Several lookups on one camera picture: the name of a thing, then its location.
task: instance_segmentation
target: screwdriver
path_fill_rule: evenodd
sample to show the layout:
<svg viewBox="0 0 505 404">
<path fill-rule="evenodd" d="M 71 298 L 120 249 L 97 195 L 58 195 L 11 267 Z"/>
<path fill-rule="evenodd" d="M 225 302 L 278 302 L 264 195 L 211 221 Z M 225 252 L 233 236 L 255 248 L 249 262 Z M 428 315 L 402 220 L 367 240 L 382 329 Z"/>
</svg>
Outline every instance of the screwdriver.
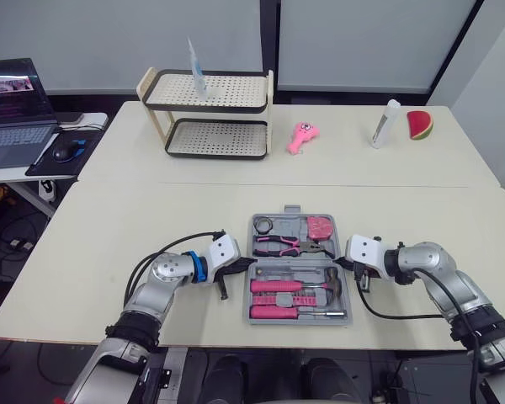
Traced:
<svg viewBox="0 0 505 404">
<path fill-rule="evenodd" d="M 296 319 L 299 315 L 345 317 L 346 311 L 301 311 L 297 307 L 253 306 L 251 318 L 289 318 Z"/>
<path fill-rule="evenodd" d="M 299 280 L 253 280 L 251 292 L 296 292 L 304 288 L 332 289 L 327 283 L 311 284 Z"/>
</svg>

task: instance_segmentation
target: gray toolbox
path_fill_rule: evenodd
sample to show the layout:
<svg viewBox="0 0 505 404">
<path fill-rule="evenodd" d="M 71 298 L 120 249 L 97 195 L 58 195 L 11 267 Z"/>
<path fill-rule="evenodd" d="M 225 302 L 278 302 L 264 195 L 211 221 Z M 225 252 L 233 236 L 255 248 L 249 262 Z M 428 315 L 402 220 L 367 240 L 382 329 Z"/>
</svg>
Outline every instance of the gray toolbox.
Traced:
<svg viewBox="0 0 505 404">
<path fill-rule="evenodd" d="M 257 261 L 247 271 L 244 306 L 251 324 L 352 323 L 345 271 L 333 262 L 340 251 L 332 216 L 287 205 L 284 214 L 254 215 L 250 234 Z"/>
</svg>

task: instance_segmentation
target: pliers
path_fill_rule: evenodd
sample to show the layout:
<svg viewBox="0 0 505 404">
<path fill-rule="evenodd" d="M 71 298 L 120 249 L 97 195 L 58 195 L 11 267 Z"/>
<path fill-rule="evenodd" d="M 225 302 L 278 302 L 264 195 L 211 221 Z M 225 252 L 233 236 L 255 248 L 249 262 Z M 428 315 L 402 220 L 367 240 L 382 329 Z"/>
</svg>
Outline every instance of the pliers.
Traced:
<svg viewBox="0 0 505 404">
<path fill-rule="evenodd" d="M 301 242 L 297 237 L 283 237 L 283 236 L 255 236 L 255 242 L 280 242 L 291 246 L 284 250 L 269 251 L 269 250 L 257 250 L 255 249 L 252 253 L 258 257 L 299 257 L 301 253 L 325 253 L 330 258 L 334 256 L 327 251 L 320 244 L 315 242 Z"/>
</svg>

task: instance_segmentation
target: desk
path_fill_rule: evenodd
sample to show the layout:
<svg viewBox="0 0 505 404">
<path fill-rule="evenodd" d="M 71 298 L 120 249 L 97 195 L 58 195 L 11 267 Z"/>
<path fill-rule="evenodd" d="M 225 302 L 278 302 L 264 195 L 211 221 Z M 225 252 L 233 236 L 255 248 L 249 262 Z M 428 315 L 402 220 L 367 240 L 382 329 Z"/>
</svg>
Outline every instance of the desk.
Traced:
<svg viewBox="0 0 505 404">
<path fill-rule="evenodd" d="M 127 102 L 80 173 L 79 181 L 499 187 L 449 109 L 418 108 L 433 115 L 434 128 L 429 138 L 409 140 L 404 113 L 387 144 L 375 150 L 369 141 L 383 106 L 274 105 L 272 154 L 262 161 L 230 161 L 170 157 L 140 102 Z M 243 118 L 228 114 L 210 117 Z M 300 120 L 318 126 L 320 135 L 303 146 L 303 154 L 291 156 L 285 147 Z"/>
<path fill-rule="evenodd" d="M 211 201 L 212 208 L 203 205 Z M 498 187 L 327 187 L 75 183 L 0 308 L 0 338 L 98 343 L 119 317 L 125 284 L 148 253 L 197 231 L 224 228 L 247 250 L 255 213 L 300 204 L 334 216 L 341 246 L 354 234 L 407 245 L 444 246 L 505 316 L 505 191 Z M 173 251 L 202 251 L 209 240 Z M 244 274 L 178 290 L 162 328 L 165 345 L 225 347 L 461 349 L 441 319 L 390 321 L 369 314 L 352 276 L 350 327 L 252 326 L 243 316 Z M 370 304 L 391 314 L 437 312 L 416 281 L 372 280 Z"/>
<path fill-rule="evenodd" d="M 86 113 L 83 115 L 80 122 L 75 125 L 61 125 L 62 128 L 67 129 L 69 127 L 74 126 L 83 126 L 83 125 L 101 125 L 105 126 L 107 124 L 107 115 L 102 112 L 96 113 Z M 37 157 L 36 161 L 43 156 L 43 153 L 46 149 L 52 144 L 55 138 L 58 137 L 58 134 L 54 134 L 49 141 L 47 142 L 45 148 L 41 152 L 41 154 Z M 44 181 L 47 179 L 67 179 L 72 178 L 72 175 L 45 175 L 45 176 L 27 176 L 25 175 L 26 170 L 29 169 L 27 167 L 10 167 L 10 168 L 0 168 L 0 183 L 6 183 L 9 188 L 13 189 L 15 192 L 20 194 L 23 198 L 28 200 L 33 206 L 37 209 L 41 210 L 48 216 L 52 216 L 56 211 L 54 207 L 49 205 L 47 202 L 42 200 L 40 196 L 34 192 L 30 187 L 27 187 L 23 182 L 29 181 Z"/>
</svg>

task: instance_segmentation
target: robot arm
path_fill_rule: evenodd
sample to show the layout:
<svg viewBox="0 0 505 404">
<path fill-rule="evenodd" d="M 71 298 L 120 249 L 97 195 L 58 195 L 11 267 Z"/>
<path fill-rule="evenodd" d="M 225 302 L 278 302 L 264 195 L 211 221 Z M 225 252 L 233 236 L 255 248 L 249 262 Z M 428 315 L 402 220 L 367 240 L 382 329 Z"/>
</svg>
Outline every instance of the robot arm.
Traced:
<svg viewBox="0 0 505 404">
<path fill-rule="evenodd" d="M 148 364 L 174 291 L 188 283 L 213 283 L 217 271 L 240 257 L 236 240 L 224 235 L 197 255 L 162 254 L 148 269 L 147 281 L 127 301 L 120 319 L 105 333 L 67 394 L 67 404 L 128 404 L 146 401 Z"/>
<path fill-rule="evenodd" d="M 398 284 L 410 284 L 420 278 L 430 299 L 451 326 L 451 337 L 461 341 L 470 352 L 474 349 L 475 336 L 478 338 L 479 371 L 504 371 L 505 374 L 505 318 L 473 280 L 456 268 L 454 259 L 439 244 L 420 242 L 413 247 L 405 247 L 400 243 L 398 248 L 394 248 L 378 239 L 354 235 L 347 242 L 345 258 L 353 263 L 354 270 L 356 267 L 358 270 L 367 268 L 380 278 Z M 439 284 L 427 274 L 450 292 L 462 315 Z M 466 326 L 466 319 L 471 329 Z M 504 385 L 499 376 L 501 373 L 494 374 L 486 382 Z"/>
</svg>

